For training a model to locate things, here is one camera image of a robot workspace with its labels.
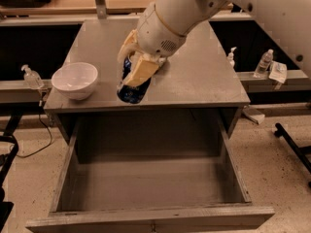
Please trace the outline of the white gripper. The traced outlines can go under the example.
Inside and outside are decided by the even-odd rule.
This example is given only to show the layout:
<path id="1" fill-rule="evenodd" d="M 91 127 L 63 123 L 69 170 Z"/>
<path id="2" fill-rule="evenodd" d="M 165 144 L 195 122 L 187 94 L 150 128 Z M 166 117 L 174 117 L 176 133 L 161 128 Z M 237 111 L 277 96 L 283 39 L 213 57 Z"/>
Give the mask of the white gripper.
<path id="1" fill-rule="evenodd" d="M 174 33 L 165 25 L 156 11 L 155 3 L 151 3 L 140 16 L 136 29 L 124 40 L 118 53 L 118 63 L 123 63 L 131 52 L 136 51 L 138 45 L 143 52 L 150 55 L 169 57 L 186 41 L 185 36 Z M 128 86 L 139 86 L 159 68 L 158 62 L 145 54 L 135 53 L 129 59 L 131 71 L 122 81 Z"/>

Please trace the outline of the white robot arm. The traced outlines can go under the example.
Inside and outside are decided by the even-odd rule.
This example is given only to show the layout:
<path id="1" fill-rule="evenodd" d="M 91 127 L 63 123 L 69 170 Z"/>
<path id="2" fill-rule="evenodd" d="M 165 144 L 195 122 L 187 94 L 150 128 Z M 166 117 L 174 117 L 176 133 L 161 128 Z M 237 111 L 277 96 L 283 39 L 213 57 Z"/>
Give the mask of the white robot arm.
<path id="1" fill-rule="evenodd" d="M 311 0 L 155 0 L 119 51 L 119 62 L 134 57 L 122 83 L 138 86 L 146 82 L 197 24 L 228 5 L 235 14 L 248 15 L 299 69 L 311 74 Z"/>

